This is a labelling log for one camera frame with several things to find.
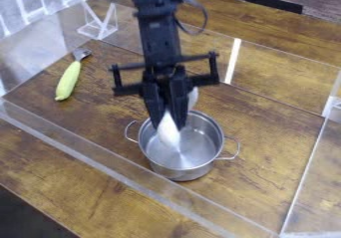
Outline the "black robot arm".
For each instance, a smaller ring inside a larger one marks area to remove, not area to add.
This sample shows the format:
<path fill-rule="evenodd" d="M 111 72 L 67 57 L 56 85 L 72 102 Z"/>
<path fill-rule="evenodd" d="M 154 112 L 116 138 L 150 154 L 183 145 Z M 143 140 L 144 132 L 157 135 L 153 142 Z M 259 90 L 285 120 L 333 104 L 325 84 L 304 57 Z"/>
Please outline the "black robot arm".
<path fill-rule="evenodd" d="M 153 125 L 170 115 L 175 126 L 185 127 L 189 113 L 189 93 L 194 88 L 219 82 L 218 53 L 186 56 L 181 53 L 178 33 L 185 26 L 175 16 L 177 6 L 194 7 L 195 0 L 132 0 L 139 22 L 144 60 L 114 64 L 114 93 L 143 98 Z"/>

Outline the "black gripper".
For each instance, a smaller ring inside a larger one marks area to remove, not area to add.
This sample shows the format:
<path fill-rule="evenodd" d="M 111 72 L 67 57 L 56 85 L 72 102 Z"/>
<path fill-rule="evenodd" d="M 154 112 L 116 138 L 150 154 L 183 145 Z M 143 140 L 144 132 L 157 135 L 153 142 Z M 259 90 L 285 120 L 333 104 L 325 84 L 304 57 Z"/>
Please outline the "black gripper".
<path fill-rule="evenodd" d="M 167 107 L 166 89 L 170 89 L 170 115 L 177 129 L 182 129 L 187 117 L 187 92 L 194 87 L 219 83 L 217 57 L 217 52 L 209 52 L 202 55 L 178 56 L 166 61 L 114 64 L 110 68 L 115 81 L 114 94 L 116 96 L 143 96 L 154 128 L 158 128 Z M 120 71 L 134 70 L 144 70 L 142 81 L 124 85 Z"/>

